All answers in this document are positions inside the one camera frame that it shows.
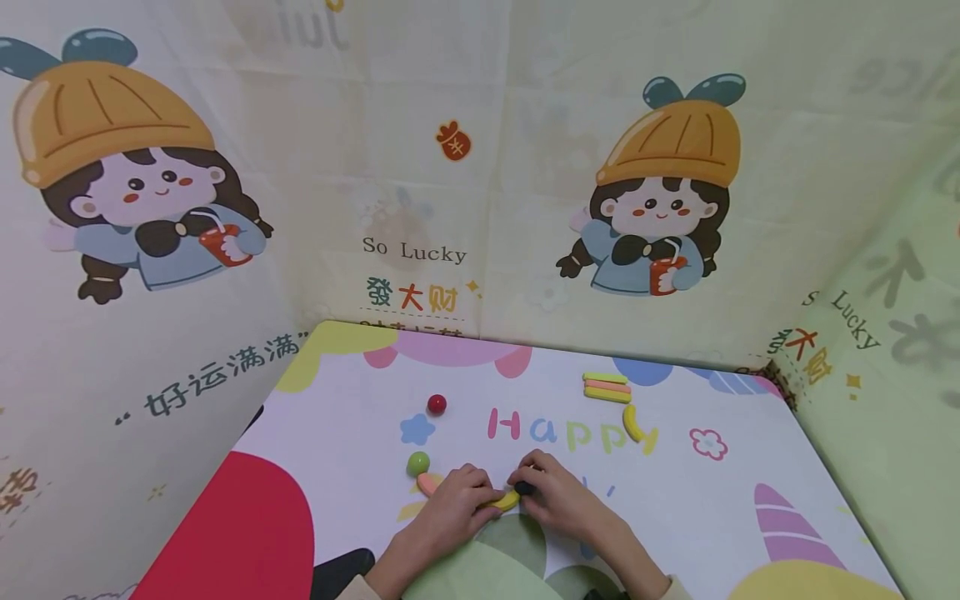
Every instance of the blue flower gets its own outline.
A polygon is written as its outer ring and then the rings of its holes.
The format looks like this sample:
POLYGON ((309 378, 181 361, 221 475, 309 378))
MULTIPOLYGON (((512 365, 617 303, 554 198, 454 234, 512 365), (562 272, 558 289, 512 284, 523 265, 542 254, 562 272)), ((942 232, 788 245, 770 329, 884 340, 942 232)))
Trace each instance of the blue flower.
POLYGON ((437 426, 427 421, 424 413, 417 413, 413 417, 400 422, 400 441, 404 444, 426 445, 427 438, 430 437, 437 426))

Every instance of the black clay piece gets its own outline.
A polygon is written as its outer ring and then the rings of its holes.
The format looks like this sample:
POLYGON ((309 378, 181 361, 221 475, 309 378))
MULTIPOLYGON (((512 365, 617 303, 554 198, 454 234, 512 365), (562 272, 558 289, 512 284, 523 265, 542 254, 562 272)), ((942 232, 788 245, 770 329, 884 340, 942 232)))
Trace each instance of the black clay piece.
POLYGON ((530 495, 531 493, 536 492, 537 488, 525 481, 517 481, 516 485, 514 486, 514 490, 520 495, 530 495))

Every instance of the finger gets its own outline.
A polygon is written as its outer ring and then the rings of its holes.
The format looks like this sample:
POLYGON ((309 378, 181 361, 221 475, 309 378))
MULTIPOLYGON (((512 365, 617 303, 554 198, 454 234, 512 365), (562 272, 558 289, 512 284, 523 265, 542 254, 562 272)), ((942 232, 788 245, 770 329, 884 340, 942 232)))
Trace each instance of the finger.
POLYGON ((490 502, 496 502, 502 498, 506 493, 503 490, 495 490, 494 488, 473 488, 470 491, 470 502, 474 507, 488 504, 490 502))
POLYGON ((537 448, 523 457, 523 459, 520 461, 520 466, 536 467, 540 470, 549 472, 550 469, 559 467, 560 463, 557 462, 557 459, 555 459, 552 455, 547 454, 543 450, 537 448))
POLYGON ((533 496, 525 495, 520 498, 520 505, 527 515, 532 516, 537 523, 546 525, 550 520, 550 514, 546 508, 537 502, 533 496))
POLYGON ((503 512, 496 508, 495 506, 487 506, 476 513, 470 518, 468 529, 471 536, 475 536, 484 525, 491 522, 495 518, 499 518, 503 512))
POLYGON ((521 467, 510 473, 507 483, 515 486, 517 481, 525 481, 535 488, 543 489, 549 479, 550 476, 541 470, 536 470, 533 467, 521 467))
POLYGON ((487 486, 488 488, 493 487, 493 484, 490 482, 490 476, 481 468, 474 469, 467 473, 463 479, 464 483, 471 488, 479 488, 481 486, 487 486))

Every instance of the cream backdrop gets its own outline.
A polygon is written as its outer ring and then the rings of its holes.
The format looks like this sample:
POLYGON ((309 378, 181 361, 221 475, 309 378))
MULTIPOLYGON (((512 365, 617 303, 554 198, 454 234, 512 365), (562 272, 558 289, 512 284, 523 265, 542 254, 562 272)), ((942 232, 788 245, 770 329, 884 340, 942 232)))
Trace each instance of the cream backdrop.
POLYGON ((771 345, 801 425, 914 598, 960 589, 958 203, 954 146, 771 345))

